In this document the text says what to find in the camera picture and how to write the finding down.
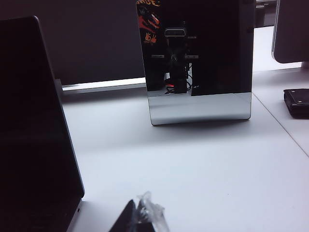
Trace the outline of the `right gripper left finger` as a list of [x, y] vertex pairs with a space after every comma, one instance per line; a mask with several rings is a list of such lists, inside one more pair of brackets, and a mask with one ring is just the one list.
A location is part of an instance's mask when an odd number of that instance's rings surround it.
[[130, 200], [124, 207], [109, 232], [135, 232], [136, 231], [136, 204]]

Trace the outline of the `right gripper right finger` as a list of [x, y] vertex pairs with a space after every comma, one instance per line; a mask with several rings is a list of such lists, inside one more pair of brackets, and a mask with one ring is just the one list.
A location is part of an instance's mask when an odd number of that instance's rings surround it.
[[148, 226], [152, 232], [169, 232], [169, 226], [164, 216], [164, 207], [152, 202], [151, 192], [138, 196], [137, 224], [144, 228]]

